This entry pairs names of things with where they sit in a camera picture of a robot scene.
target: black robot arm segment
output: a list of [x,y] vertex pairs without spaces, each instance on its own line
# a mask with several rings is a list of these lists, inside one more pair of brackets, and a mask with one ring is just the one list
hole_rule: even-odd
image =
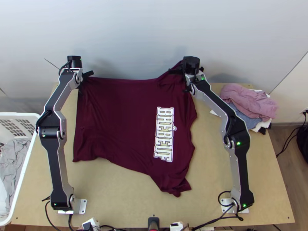
[[184,57],[182,71],[188,90],[199,100],[208,105],[222,120],[221,137],[229,153],[233,189],[231,198],[241,211],[254,203],[253,193],[249,189],[246,155],[250,145],[250,135],[245,122],[218,95],[211,90],[203,72],[199,70],[197,57]]
[[36,131],[48,155],[53,187],[50,195],[52,208],[63,213],[79,213],[80,206],[83,206],[83,212],[85,211],[86,200],[81,202],[76,199],[74,189],[68,182],[64,156],[64,145],[67,141],[66,118],[60,110],[70,92],[82,83],[83,74],[80,56],[68,56],[67,59],[68,62],[62,67],[63,71],[59,76],[59,85],[37,121]]

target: wooden floor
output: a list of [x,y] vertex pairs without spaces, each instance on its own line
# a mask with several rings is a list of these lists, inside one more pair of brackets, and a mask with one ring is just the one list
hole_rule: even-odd
[[[285,140],[293,126],[273,127],[269,129],[272,144],[276,153],[280,152]],[[277,224],[281,231],[307,231],[308,230],[308,164],[298,150],[295,138],[290,142],[287,150],[278,158],[286,189],[289,195],[296,223]],[[247,228],[255,231],[278,231],[274,226],[238,226],[232,227],[235,231],[246,231]],[[52,231],[52,227],[26,226],[25,231]],[[144,231],[146,229],[129,229],[130,231]],[[217,227],[215,230],[231,230],[229,227]]]

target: white laundry basket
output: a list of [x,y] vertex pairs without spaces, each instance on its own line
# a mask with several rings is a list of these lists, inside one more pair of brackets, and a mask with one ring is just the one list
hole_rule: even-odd
[[13,197],[11,210],[9,213],[0,216],[0,226],[7,225],[12,219],[23,177],[27,169],[35,137],[37,135],[35,132],[35,123],[39,117],[40,115],[36,113],[0,112],[0,146],[4,146],[8,141],[12,139],[31,139],[31,143],[23,162],[22,170],[20,172],[20,177]]

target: maroon t-shirt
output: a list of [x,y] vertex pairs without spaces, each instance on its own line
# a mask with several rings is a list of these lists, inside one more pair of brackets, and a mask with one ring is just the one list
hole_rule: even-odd
[[149,80],[89,77],[78,95],[73,161],[106,158],[148,174],[161,191],[179,197],[190,190],[197,113],[185,86],[182,75],[168,72]]

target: table surface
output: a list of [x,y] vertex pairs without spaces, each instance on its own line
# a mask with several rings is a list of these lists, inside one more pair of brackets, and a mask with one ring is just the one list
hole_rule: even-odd
[[[219,94],[222,86],[212,84],[212,90]],[[231,190],[232,177],[229,156],[219,132],[221,120],[209,113],[209,107],[194,99],[198,118],[191,132],[196,149],[186,176],[192,190],[176,198],[161,192],[148,175],[108,160],[72,162],[77,93],[77,90],[71,92],[62,109],[67,118],[65,157],[69,183],[77,198],[88,200],[86,213],[73,216],[73,226],[79,227],[82,222],[95,217],[101,225],[147,227],[148,217],[155,215],[160,218],[161,227],[169,227],[180,220],[194,227],[221,216],[217,196]],[[252,131],[250,135],[248,174],[255,203],[248,214],[241,214],[244,221],[224,219],[215,226],[293,223],[292,209],[270,137],[268,133],[262,135]],[[12,223],[49,226],[45,202],[41,200],[51,191],[47,153],[36,137]],[[48,215],[56,226],[67,226],[68,215],[57,214],[51,206],[48,206]]]

